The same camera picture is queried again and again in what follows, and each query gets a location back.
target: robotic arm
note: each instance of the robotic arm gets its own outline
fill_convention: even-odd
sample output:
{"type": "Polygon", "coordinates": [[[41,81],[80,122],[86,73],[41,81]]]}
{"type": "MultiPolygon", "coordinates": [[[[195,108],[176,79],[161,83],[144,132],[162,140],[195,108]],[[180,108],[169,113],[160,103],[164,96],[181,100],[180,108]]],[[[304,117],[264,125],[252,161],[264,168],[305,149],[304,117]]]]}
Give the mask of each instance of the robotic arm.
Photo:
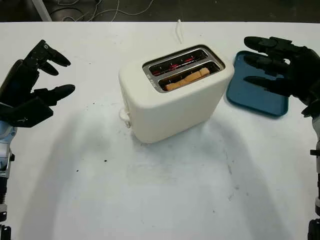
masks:
{"type": "MultiPolygon", "coordinates": [[[[244,44],[266,56],[244,56],[244,61],[265,71],[266,74],[282,78],[270,80],[259,76],[247,76],[245,81],[283,96],[293,95],[307,107],[304,117],[312,117],[312,125],[317,134],[316,149],[310,154],[316,156],[318,173],[318,196],[315,199],[315,213],[320,216],[320,57],[306,46],[295,46],[292,41],[277,37],[262,38],[247,36],[244,44]]],[[[320,219],[309,222],[308,240],[320,240],[320,219]]]]}
{"type": "MultiPolygon", "coordinates": [[[[7,219],[7,180],[15,160],[10,143],[17,127],[31,128],[51,117],[54,112],[49,106],[55,106],[75,90],[74,85],[63,85],[31,92],[39,77],[38,69],[53,76],[59,74],[48,60],[64,67],[70,65],[68,59],[41,40],[24,60],[15,62],[0,87],[0,222],[7,219]]],[[[0,225],[0,240],[10,239],[11,228],[0,225]]]]}

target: white table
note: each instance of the white table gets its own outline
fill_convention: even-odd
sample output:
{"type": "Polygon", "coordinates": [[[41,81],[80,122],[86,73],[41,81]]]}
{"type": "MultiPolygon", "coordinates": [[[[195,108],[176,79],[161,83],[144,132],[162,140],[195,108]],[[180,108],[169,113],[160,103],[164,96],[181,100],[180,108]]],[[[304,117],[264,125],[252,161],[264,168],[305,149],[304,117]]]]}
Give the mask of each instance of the white table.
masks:
{"type": "MultiPolygon", "coordinates": [[[[19,129],[8,181],[15,240],[301,240],[315,218],[316,144],[304,105],[280,119],[225,97],[209,121],[141,144],[118,117],[118,70],[158,43],[178,44],[172,22],[1,23],[0,79],[45,39],[71,61],[38,88],[75,84],[54,116],[19,129]]],[[[320,25],[184,23],[231,60],[245,36],[277,36],[320,53],[320,25]]]]}

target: cable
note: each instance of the cable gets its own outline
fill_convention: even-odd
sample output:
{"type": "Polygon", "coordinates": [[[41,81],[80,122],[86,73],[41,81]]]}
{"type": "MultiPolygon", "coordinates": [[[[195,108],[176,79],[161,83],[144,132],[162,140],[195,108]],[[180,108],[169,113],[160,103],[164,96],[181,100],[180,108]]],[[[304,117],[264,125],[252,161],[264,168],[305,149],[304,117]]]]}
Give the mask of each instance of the cable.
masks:
{"type": "Polygon", "coordinates": [[[65,10],[65,9],[72,9],[72,10],[77,10],[78,12],[80,12],[82,15],[84,14],[83,11],[81,11],[80,9],[78,8],[75,8],[75,7],[71,7],[71,6],[67,6],[67,7],[62,7],[62,8],[58,8],[56,10],[53,10],[52,12],[49,13],[49,15],[52,15],[56,12],[59,12],[60,10],[65,10]]]}
{"type": "Polygon", "coordinates": [[[95,5],[94,12],[93,12],[91,18],[90,18],[87,22],[90,22],[90,21],[92,21],[92,19],[94,19],[94,16],[95,16],[95,14],[96,14],[96,12],[97,12],[97,9],[98,9],[98,5],[99,5],[101,2],[102,2],[102,0],[99,0],[99,2],[95,5]]]}
{"type": "Polygon", "coordinates": [[[180,19],[178,19],[178,21],[176,22],[175,34],[176,34],[180,44],[182,44],[184,42],[184,35],[183,35],[182,24],[181,24],[181,20],[180,19]]]}
{"type": "Polygon", "coordinates": [[[145,13],[146,11],[148,11],[148,9],[150,8],[151,4],[154,2],[154,0],[151,0],[148,7],[143,10],[143,11],[140,11],[140,12],[137,12],[137,13],[129,13],[129,12],[125,12],[125,11],[122,11],[120,9],[108,9],[108,10],[103,10],[101,12],[98,12],[95,16],[93,16],[92,20],[95,19],[98,15],[101,15],[101,14],[104,14],[104,13],[107,13],[107,12],[119,12],[119,13],[122,13],[122,14],[125,14],[125,15],[129,15],[129,16],[137,16],[137,15],[140,15],[140,14],[143,14],[145,13]]]}
{"type": "Polygon", "coordinates": [[[77,19],[78,19],[78,20],[80,20],[80,19],[83,20],[83,19],[84,19],[84,16],[85,16],[84,12],[81,11],[80,9],[78,9],[78,8],[71,7],[71,6],[62,7],[62,8],[58,8],[58,9],[56,9],[56,10],[53,10],[52,12],[49,13],[49,15],[51,16],[52,14],[54,14],[54,13],[56,13],[56,12],[59,12],[60,10],[66,10],[66,9],[77,10],[79,13],[81,13],[81,16],[80,16],[79,18],[77,18],[77,19]]]}
{"type": "Polygon", "coordinates": [[[116,6],[116,11],[115,11],[115,14],[113,16],[113,18],[111,19],[111,22],[113,22],[117,16],[117,13],[118,13],[118,10],[119,10],[119,5],[120,5],[120,0],[118,0],[118,6],[116,6]]]}
{"type": "Polygon", "coordinates": [[[58,4],[59,6],[72,6],[74,4],[76,4],[77,2],[79,2],[80,0],[75,0],[72,3],[60,3],[59,0],[56,1],[56,4],[58,4]]]}
{"type": "Polygon", "coordinates": [[[76,22],[76,20],[72,16],[65,16],[61,19],[61,22],[64,22],[66,19],[71,19],[72,21],[76,22]]]}

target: toaster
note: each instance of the toaster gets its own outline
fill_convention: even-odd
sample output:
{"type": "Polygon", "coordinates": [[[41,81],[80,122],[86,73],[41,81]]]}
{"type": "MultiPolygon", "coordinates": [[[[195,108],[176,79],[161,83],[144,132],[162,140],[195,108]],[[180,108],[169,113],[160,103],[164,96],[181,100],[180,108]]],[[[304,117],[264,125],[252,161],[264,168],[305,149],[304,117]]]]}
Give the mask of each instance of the toaster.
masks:
{"type": "Polygon", "coordinates": [[[206,121],[233,74],[231,62],[198,42],[135,59],[119,71],[127,126],[154,143],[206,121]]]}

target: robot finger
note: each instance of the robot finger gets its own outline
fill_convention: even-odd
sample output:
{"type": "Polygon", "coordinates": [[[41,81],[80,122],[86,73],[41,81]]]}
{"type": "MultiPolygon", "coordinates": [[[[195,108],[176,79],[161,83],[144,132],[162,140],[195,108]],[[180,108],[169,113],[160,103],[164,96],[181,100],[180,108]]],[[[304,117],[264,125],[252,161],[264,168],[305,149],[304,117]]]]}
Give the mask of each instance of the robot finger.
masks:
{"type": "Polygon", "coordinates": [[[270,80],[261,76],[246,76],[243,80],[248,83],[257,85],[265,90],[289,97],[292,94],[291,85],[285,78],[277,78],[276,80],[270,80]]]}
{"type": "Polygon", "coordinates": [[[278,37],[258,37],[247,36],[244,38],[244,44],[259,53],[267,54],[271,59],[291,60],[293,56],[298,54],[303,47],[291,44],[292,41],[278,37]]]}
{"type": "Polygon", "coordinates": [[[39,69],[53,76],[57,76],[59,74],[58,71],[54,68],[54,66],[52,66],[48,62],[45,62],[42,66],[39,67],[39,69]]]}
{"type": "Polygon", "coordinates": [[[289,67],[289,65],[285,63],[283,59],[271,59],[268,56],[262,55],[245,55],[244,61],[257,69],[264,70],[266,74],[271,76],[276,76],[277,74],[285,76],[289,67]]]}
{"type": "Polygon", "coordinates": [[[35,89],[33,93],[30,93],[29,98],[39,97],[48,106],[55,106],[59,100],[69,96],[75,89],[76,87],[72,84],[57,86],[52,90],[35,89]]]}

